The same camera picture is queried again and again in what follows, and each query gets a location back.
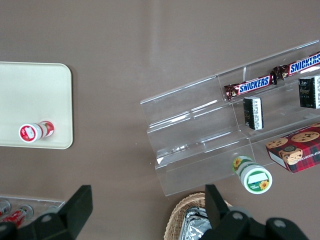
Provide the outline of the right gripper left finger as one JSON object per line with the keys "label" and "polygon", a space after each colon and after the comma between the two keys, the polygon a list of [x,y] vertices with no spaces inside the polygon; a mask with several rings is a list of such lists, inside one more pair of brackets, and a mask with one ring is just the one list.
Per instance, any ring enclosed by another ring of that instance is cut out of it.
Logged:
{"label": "right gripper left finger", "polygon": [[92,187],[82,185],[57,213],[17,230],[17,240],[75,240],[93,212]]}

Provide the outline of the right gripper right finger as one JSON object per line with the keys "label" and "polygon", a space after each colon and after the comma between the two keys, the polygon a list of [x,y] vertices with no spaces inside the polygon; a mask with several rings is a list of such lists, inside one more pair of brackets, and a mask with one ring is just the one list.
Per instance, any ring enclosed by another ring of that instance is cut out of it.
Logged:
{"label": "right gripper right finger", "polygon": [[204,240],[246,240],[250,218],[239,210],[230,210],[214,184],[205,186],[205,211],[211,225]]}

